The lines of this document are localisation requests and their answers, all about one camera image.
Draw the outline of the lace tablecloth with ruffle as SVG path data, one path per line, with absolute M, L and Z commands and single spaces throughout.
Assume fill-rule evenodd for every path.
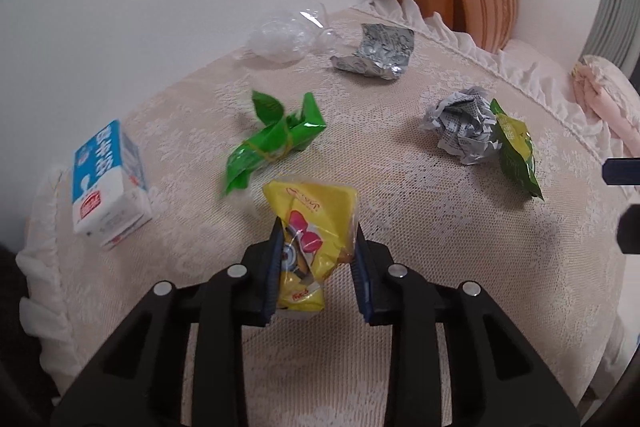
M 317 55 L 273 68 L 238 51 L 139 106 L 124 129 L 141 153 L 153 218 L 110 251 L 73 230 L 70 170 L 50 176 L 17 263 L 29 288 L 20 320 L 59 391 L 154 283 L 205 282 L 263 241 L 274 212 L 262 189 L 276 180 L 305 253 L 336 254 L 308 221 L 329 210 L 427 280 L 477 281 L 570 399 L 582 397 L 620 299 L 615 229 L 629 191 L 604 184 L 600 169 L 625 154 L 623 142 L 533 54 L 488 54 L 408 2 L 375 0 L 334 17 L 352 44 L 378 22 L 416 33 L 395 82 L 337 72 Z M 474 86 L 525 122 L 540 197 L 493 162 L 462 165 L 422 126 L 427 109 Z

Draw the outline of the printed white paper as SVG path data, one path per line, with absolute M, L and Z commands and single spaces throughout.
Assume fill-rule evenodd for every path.
M 488 92 L 472 87 L 451 93 L 429 107 L 421 128 L 435 132 L 437 146 L 472 166 L 494 159 L 501 148 L 496 115 L 491 112 Z

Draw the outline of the green snack wrapper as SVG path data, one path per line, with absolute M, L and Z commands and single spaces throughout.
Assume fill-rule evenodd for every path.
M 303 96 L 298 112 L 288 113 L 273 96 L 252 91 L 252 103 L 262 130 L 245 139 L 228 157 L 224 194 L 246 190 L 252 174 L 292 152 L 301 152 L 324 130 L 324 120 L 311 92 Z

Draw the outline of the blue white milk carton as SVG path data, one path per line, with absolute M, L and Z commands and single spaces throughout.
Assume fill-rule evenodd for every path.
M 152 219 L 139 149 L 115 119 L 75 152 L 74 233 L 111 249 Z

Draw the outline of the clear plastic bag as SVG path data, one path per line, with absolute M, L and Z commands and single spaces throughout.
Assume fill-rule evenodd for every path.
M 318 0 L 272 0 L 247 39 L 246 48 L 254 55 L 276 64 L 303 60 L 309 51 L 306 32 L 299 11 L 325 10 Z

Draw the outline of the green yellow chip bag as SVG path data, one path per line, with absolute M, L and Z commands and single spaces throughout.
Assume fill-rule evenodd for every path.
M 525 122 L 509 116 L 495 98 L 489 107 L 496 118 L 502 172 L 530 197 L 544 199 L 536 176 L 534 143 Z

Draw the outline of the silver foil blister pack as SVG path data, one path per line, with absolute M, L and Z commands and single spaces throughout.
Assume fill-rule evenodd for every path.
M 384 24 L 362 24 L 362 40 L 353 54 L 332 56 L 332 66 L 368 78 L 396 81 L 407 72 L 414 31 Z

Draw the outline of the pink bed sheet mattress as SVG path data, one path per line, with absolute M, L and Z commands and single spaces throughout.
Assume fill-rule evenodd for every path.
M 530 66 L 536 63 L 544 75 L 568 75 L 570 73 L 570 66 L 553 60 L 552 57 L 522 40 L 511 39 L 503 48 L 503 52 L 513 64 L 518 64 L 524 69 L 530 69 Z

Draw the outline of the folded pink blanket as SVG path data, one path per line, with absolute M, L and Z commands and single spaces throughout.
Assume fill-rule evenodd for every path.
M 639 95 L 623 72 L 604 57 L 584 55 L 572 69 L 574 95 L 587 115 L 596 115 L 639 156 Z

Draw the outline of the clear plastic cup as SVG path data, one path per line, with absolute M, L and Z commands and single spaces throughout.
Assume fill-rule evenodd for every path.
M 299 11 L 306 32 L 309 51 L 320 54 L 334 54 L 341 37 L 329 24 L 325 10 L 303 9 Z

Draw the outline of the yellow minion snack bag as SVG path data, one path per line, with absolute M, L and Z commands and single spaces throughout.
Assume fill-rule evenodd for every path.
M 273 180 L 262 193 L 283 232 L 277 308 L 318 313 L 326 305 L 326 280 L 354 255 L 358 192 L 347 185 Z

